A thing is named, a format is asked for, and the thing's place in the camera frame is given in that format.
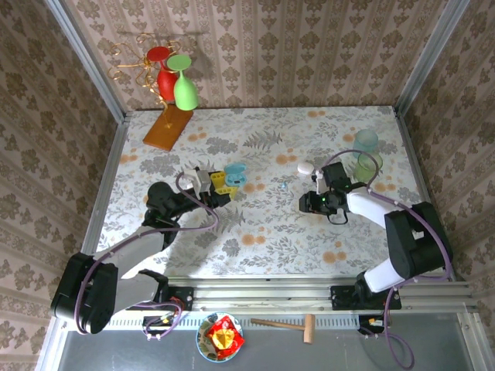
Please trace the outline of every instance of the orange wooden board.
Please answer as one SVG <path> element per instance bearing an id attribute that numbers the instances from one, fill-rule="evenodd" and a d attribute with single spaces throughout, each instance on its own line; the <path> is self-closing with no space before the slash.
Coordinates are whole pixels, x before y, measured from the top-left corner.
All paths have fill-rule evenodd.
<path id="1" fill-rule="evenodd" d="M 143 142 L 170 151 L 192 116 L 192 111 L 182 111 L 177 106 L 169 104 L 168 109 L 159 115 Z"/>

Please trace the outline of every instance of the metal frame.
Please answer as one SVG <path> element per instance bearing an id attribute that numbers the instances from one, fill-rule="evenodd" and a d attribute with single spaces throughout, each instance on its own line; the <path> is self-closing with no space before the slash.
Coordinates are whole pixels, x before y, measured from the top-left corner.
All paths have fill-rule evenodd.
<path id="1" fill-rule="evenodd" d="M 315 314 L 318 318 L 342 318 L 381 311 L 334 311 L 329 297 L 333 285 L 352 285 L 353 278 L 277 277 L 277 278 L 189 278 L 172 277 L 172 286 L 195 288 L 193 310 L 187 318 L 203 318 L 207 313 L 227 311 L 232 315 L 278 316 Z M 418 282 L 399 291 L 402 309 L 394 315 L 422 313 L 469 313 L 476 310 L 476 300 L 466 282 Z M 163 311 L 120 311 L 106 330 L 142 330 L 145 315 L 162 315 Z M 74 331 L 75 326 L 68 326 Z"/>
<path id="2" fill-rule="evenodd" d="M 105 327 L 104 331 L 142 331 L 142 319 L 143 315 L 139 312 L 133 318 L 126 319 L 112 319 Z M 200 311 L 188 312 L 180 320 L 180 323 L 174 328 L 175 330 L 197 330 L 205 317 L 209 313 L 202 313 Z M 261 325 L 252 324 L 249 321 L 249 315 L 236 315 L 243 329 L 257 330 L 265 329 Z M 256 315 L 259 319 L 275 320 L 283 323 L 292 323 L 293 325 L 303 325 L 301 315 Z M 358 330 L 359 329 L 359 315 L 355 314 L 336 314 L 336 315 L 318 315 L 315 318 L 315 328 L 318 330 Z"/>
<path id="3" fill-rule="evenodd" d="M 98 241 L 100 239 L 101 228 L 105 214 L 107 212 L 108 201 L 110 200 L 111 190 L 114 184 L 115 174 L 118 169 L 118 162 L 124 148 L 127 130 L 132 115 L 127 114 L 121 124 L 118 125 L 115 132 L 114 141 L 111 146 L 108 161 L 105 166 L 103 177 L 101 178 L 100 189 L 94 203 L 93 212 L 91 213 L 90 222 L 87 226 L 86 236 L 84 237 L 81 251 L 85 254 L 96 252 Z M 67 340 L 66 322 L 58 318 L 52 318 L 46 331 L 45 341 L 39 354 L 36 371 L 56 371 L 59 368 L 62 358 L 63 347 Z"/>
<path id="4" fill-rule="evenodd" d="M 449 0 L 445 9 L 443 9 L 439 21 L 435 29 L 433 29 L 395 105 L 397 112 L 400 114 L 406 114 L 416 95 L 418 95 L 419 90 L 426 81 L 426 77 L 435 65 L 468 4 L 469 0 Z"/>
<path id="5" fill-rule="evenodd" d="M 478 313 L 457 315 L 475 371 L 495 369 L 495 360 Z"/>
<path id="6" fill-rule="evenodd" d="M 408 128 L 405 124 L 403 115 L 394 108 L 395 118 L 397 120 L 397 126 L 401 132 L 402 141 L 405 146 L 405 151 L 409 158 L 409 163 L 411 164 L 412 174 L 415 177 L 416 184 L 418 185 L 418 191 L 421 198 L 427 202 L 431 202 L 432 199 L 428 194 L 428 189 L 426 188 L 425 178 L 423 177 L 421 167 L 419 166 L 418 156 L 416 156 L 416 151 L 414 145 L 412 144 L 411 136 L 409 135 Z"/>
<path id="7" fill-rule="evenodd" d="M 87 255 L 94 254 L 98 247 L 108 202 L 110 201 L 111 190 L 114 186 L 115 175 L 117 174 L 118 162 L 121 158 L 131 119 L 132 114 L 127 114 L 115 132 L 114 142 L 108 155 L 107 165 L 101 178 L 100 188 L 94 201 L 93 212 L 91 213 L 90 222 L 87 226 L 86 236 L 84 237 L 81 248 L 81 252 Z"/>
<path id="8" fill-rule="evenodd" d="M 60 28 L 69 40 L 70 45 L 73 47 L 80 61 L 82 62 L 84 69 L 88 73 L 93 81 L 94 85 L 98 89 L 106 103 L 111 114 L 114 116 L 115 121 L 121 124 L 124 121 L 124 110 L 118 102 L 118 99 L 114 95 L 112 89 L 108 85 L 105 75 L 98 68 L 97 63 L 95 63 L 93 53 L 90 48 L 84 42 L 84 38 L 81 36 L 80 31 L 76 26 L 76 22 L 67 11 L 66 6 L 60 0 L 46 0 L 45 3 L 48 5 L 49 9 L 52 11 L 55 19 L 60 24 Z"/>

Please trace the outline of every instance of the snack package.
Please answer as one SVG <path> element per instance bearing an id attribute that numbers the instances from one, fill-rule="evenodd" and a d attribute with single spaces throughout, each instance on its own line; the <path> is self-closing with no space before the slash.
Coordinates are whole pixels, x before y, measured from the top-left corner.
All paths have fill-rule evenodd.
<path id="1" fill-rule="evenodd" d="M 244 344 L 244 339 L 227 315 L 211 326 L 207 337 L 213 343 L 218 359 L 231 356 Z"/>

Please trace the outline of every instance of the wooden mallet handle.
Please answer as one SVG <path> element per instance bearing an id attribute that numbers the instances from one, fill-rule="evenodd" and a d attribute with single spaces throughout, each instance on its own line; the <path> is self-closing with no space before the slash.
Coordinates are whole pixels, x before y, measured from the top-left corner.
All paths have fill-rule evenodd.
<path id="1" fill-rule="evenodd" d="M 303 330 L 303 331 L 305 330 L 304 326 L 291 325 L 290 323 L 267 321 L 266 319 L 251 318 L 251 323 L 255 323 L 256 325 L 266 325 L 271 327 L 291 328 L 293 330 Z"/>
<path id="2" fill-rule="evenodd" d="M 315 338 L 315 324 L 316 324 L 315 315 L 306 315 L 304 319 L 304 326 L 291 325 L 289 323 L 267 321 L 266 319 L 256 319 L 256 318 L 252 318 L 251 323 L 255 323 L 257 325 L 267 325 L 272 327 L 291 328 L 293 330 L 302 330 L 304 331 L 303 340 L 306 344 L 312 344 L 313 339 Z"/>

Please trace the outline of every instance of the table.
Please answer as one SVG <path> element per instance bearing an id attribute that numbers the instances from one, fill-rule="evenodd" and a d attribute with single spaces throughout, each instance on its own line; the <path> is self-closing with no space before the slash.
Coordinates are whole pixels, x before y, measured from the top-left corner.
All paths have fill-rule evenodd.
<path id="1" fill-rule="evenodd" d="M 132 114 L 104 226 L 103 250 L 133 233 L 146 211 L 149 186 L 175 188 L 185 168 L 222 170 L 244 162 L 247 184 L 234 201 L 217 209 L 219 226 L 205 233 L 180 233 L 174 244 L 136 269 L 167 276 L 355 276 L 387 257 L 384 230 L 361 216 L 333 226 L 323 216 L 299 212 L 299 197 L 315 189 L 297 163 L 316 166 L 352 148 L 353 135 L 370 128 L 379 136 L 384 160 L 374 188 L 411 204 L 421 201 L 391 107 L 253 108 L 198 110 L 171 152 L 142 143 L 159 111 Z M 344 155 L 347 173 L 356 159 Z M 181 226 L 207 225 L 204 210 L 187 213 Z"/>

